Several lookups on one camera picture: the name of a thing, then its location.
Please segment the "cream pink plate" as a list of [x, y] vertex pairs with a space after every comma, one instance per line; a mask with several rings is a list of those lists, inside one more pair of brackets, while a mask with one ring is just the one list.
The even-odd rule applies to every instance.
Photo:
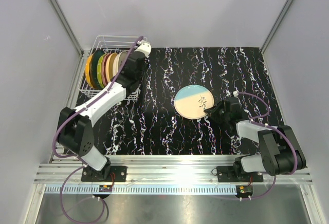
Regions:
[[118, 66], [121, 67], [121, 65], [123, 64], [124, 60], [126, 59], [127, 56], [127, 51], [122, 51], [119, 54], [119, 60], [118, 60]]

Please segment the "beige bear print plate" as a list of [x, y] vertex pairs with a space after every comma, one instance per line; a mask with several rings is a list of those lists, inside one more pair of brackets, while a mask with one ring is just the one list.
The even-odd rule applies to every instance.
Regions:
[[120, 68], [120, 66], [121, 66], [121, 64], [122, 64], [122, 61], [123, 61], [123, 51], [122, 52], [120, 52], [117, 56], [116, 56], [116, 58], [115, 58], [115, 60], [114, 60], [114, 65], [113, 65], [113, 73], [114, 73], [114, 75], [116, 75], [117, 73], [118, 73], [118, 71], [119, 71], [119, 68]]

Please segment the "blue cream plate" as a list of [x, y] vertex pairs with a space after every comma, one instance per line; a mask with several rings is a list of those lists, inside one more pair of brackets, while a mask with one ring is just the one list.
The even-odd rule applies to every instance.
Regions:
[[180, 89], [174, 98], [174, 108], [184, 118], [197, 120], [206, 116], [204, 110], [214, 106], [214, 97], [205, 87], [189, 85]]

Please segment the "yellow cream plate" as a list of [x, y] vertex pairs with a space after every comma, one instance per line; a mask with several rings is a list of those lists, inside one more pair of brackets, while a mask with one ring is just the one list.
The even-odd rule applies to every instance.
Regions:
[[111, 78], [113, 77], [113, 65], [114, 65], [114, 60], [115, 60], [117, 55], [118, 55], [117, 53], [112, 53], [107, 58], [106, 71], [105, 72], [106, 72], [106, 77], [107, 77], [108, 81], [110, 81]]

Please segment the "pink polka dot plate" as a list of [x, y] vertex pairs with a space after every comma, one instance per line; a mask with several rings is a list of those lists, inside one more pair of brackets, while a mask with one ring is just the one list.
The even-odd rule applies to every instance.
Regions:
[[108, 70], [108, 58], [111, 54], [110, 53], [107, 53], [104, 55], [103, 57], [103, 61], [102, 61], [102, 83], [104, 86], [106, 86], [109, 82], [108, 80], [108, 76], [109, 76], [109, 70]]

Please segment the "green polka dot plate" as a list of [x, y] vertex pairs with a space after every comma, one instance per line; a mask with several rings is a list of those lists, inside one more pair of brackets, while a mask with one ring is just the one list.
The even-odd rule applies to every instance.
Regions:
[[103, 53], [99, 59], [98, 59], [98, 63], [97, 63], [97, 81], [100, 85], [100, 87], [103, 89], [104, 85], [102, 82], [102, 62], [103, 62], [103, 57], [105, 56], [105, 54]]

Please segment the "teal glazed plate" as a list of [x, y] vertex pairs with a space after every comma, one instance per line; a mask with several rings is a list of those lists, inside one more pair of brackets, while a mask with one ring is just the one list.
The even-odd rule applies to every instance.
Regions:
[[95, 89], [101, 90], [101, 85], [97, 79], [97, 65], [100, 57], [103, 55], [103, 51], [98, 49], [92, 55], [92, 60], [90, 63], [90, 78], [94, 84]]

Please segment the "orange polka dot plate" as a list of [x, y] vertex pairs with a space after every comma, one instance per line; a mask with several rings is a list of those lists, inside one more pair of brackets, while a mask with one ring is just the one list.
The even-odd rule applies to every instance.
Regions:
[[92, 61], [92, 55], [90, 55], [88, 58], [87, 58], [87, 61], [86, 61], [86, 65], [85, 65], [85, 78], [86, 78], [86, 81], [88, 83], [88, 85], [91, 87], [91, 88], [95, 88], [95, 85], [90, 77], [90, 64], [91, 64], [91, 61]]

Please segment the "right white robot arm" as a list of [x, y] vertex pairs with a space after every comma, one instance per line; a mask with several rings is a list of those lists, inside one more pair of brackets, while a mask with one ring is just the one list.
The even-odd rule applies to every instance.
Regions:
[[218, 171], [218, 174], [246, 182], [251, 177], [258, 177], [258, 173], [291, 175], [306, 168], [306, 158], [290, 126], [276, 127], [252, 121], [236, 97], [220, 101], [214, 107], [205, 109], [205, 113], [230, 135], [259, 144], [259, 155], [237, 157], [232, 166]]

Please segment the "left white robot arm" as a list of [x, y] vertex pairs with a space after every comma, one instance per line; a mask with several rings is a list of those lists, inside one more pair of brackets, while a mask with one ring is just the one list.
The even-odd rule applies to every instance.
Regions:
[[83, 163], [92, 181], [114, 179], [110, 160], [94, 145], [93, 127], [113, 106], [129, 97], [140, 85], [148, 67], [149, 54], [141, 50], [130, 53], [111, 82], [84, 104], [60, 112], [53, 142], [73, 152]]

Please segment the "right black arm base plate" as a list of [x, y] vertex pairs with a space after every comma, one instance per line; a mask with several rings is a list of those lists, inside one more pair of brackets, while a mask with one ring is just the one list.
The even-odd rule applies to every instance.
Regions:
[[216, 175], [218, 182], [263, 182], [263, 175], [257, 172], [246, 173], [236, 166], [217, 166]]

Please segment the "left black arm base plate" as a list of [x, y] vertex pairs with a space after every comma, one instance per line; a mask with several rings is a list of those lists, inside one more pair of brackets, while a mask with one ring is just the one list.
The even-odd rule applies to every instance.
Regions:
[[83, 169], [82, 182], [126, 182], [127, 166], [106, 166], [101, 171], [91, 167]]

